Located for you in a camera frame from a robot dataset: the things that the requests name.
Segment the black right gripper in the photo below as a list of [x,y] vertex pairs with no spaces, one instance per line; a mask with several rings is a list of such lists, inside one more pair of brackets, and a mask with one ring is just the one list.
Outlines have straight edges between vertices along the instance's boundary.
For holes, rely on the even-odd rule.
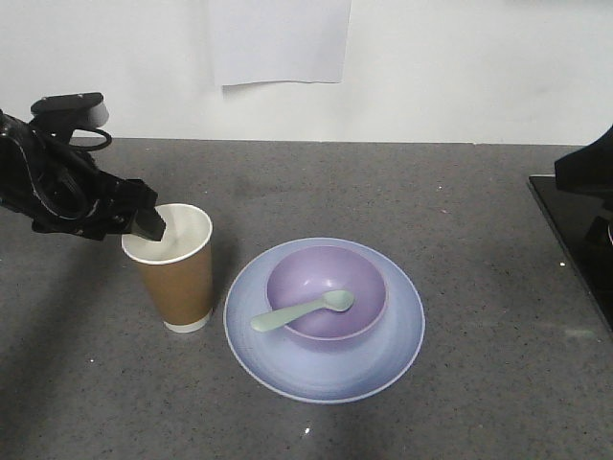
[[612,210],[612,127],[598,140],[555,162],[556,187],[602,200]]

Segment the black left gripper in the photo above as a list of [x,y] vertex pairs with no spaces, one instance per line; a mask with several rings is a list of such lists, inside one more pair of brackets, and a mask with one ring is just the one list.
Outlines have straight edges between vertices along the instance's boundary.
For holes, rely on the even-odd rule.
[[91,155],[111,142],[100,127],[54,129],[2,113],[1,205],[30,218],[37,233],[160,242],[157,194],[141,179],[104,172]]

